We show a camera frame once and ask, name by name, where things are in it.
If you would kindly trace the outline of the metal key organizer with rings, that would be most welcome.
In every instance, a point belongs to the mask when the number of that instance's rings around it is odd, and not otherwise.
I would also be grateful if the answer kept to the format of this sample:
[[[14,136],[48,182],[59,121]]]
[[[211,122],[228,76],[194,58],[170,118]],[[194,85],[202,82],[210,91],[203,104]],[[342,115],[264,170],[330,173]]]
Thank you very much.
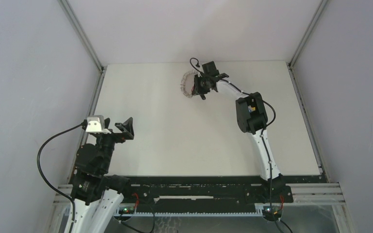
[[[199,72],[196,70],[187,71],[180,83],[180,89],[183,95],[187,98],[192,98],[194,96],[199,96],[199,92],[195,90],[195,76],[199,75]]]

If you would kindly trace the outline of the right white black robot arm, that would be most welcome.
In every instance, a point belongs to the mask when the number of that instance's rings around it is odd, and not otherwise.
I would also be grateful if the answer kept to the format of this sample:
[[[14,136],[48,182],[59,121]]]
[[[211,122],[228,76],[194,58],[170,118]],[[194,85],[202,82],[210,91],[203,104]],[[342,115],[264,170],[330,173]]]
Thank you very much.
[[[260,93],[246,93],[235,86],[226,74],[211,77],[205,74],[194,75],[191,94],[205,99],[205,94],[214,90],[218,93],[230,94],[235,99],[237,124],[247,134],[259,151],[262,188],[261,195],[265,201],[273,202],[280,197],[286,183],[273,157],[269,145],[267,128],[268,115],[265,106],[271,108],[273,120],[276,118],[274,108],[262,99]]]

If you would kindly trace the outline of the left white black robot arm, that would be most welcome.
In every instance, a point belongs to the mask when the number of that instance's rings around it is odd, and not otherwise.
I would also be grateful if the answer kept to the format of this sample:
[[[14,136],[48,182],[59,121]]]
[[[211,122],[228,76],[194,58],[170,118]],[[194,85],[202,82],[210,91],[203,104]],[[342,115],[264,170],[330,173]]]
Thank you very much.
[[[109,126],[110,119],[102,115],[89,116],[82,129],[96,138],[77,150],[72,179],[70,212],[66,233],[102,233],[122,202],[132,197],[129,179],[108,176],[115,145],[134,138],[133,118],[115,123],[119,132]]]

